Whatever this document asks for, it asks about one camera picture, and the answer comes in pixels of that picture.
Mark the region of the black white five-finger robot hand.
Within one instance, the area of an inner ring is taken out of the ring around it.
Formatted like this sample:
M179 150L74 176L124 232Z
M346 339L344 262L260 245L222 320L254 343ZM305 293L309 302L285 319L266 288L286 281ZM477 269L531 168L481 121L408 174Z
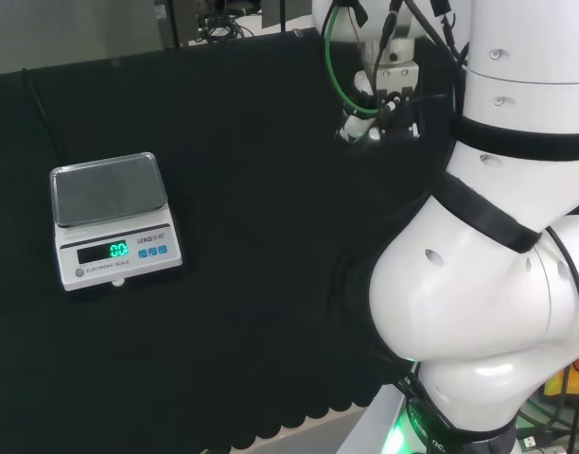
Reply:
M382 146L419 136L419 107L416 100L419 66L414 61L381 65L377 70L378 118L365 113L345 113L337 138L349 146Z

